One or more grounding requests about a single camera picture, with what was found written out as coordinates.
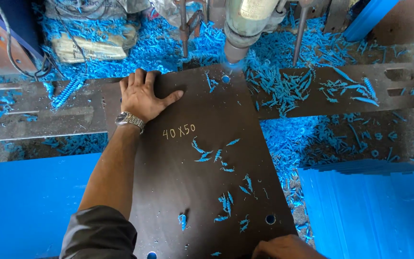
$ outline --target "dark jacket sleeve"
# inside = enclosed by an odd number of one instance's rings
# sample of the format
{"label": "dark jacket sleeve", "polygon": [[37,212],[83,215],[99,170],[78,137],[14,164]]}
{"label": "dark jacket sleeve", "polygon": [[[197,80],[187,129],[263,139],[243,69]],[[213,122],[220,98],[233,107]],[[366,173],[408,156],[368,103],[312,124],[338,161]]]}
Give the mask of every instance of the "dark jacket sleeve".
{"label": "dark jacket sleeve", "polygon": [[71,215],[60,259],[129,258],[137,231],[116,209],[94,206]]}

